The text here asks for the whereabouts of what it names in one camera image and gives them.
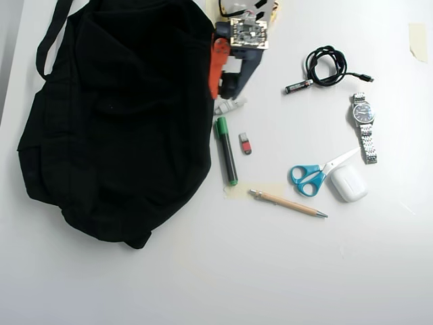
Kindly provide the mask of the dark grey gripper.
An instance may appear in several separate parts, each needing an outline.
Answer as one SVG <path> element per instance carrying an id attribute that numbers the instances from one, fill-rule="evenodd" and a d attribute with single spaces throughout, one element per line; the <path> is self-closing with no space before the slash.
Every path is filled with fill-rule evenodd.
<path id="1" fill-rule="evenodd" d="M 258 22 L 230 20 L 217 22 L 210 46 L 208 86 L 212 99 L 219 94 L 219 81 L 228 57 L 243 60 L 237 78 L 235 96 L 238 97 L 257 69 L 263 56 L 263 27 Z"/>

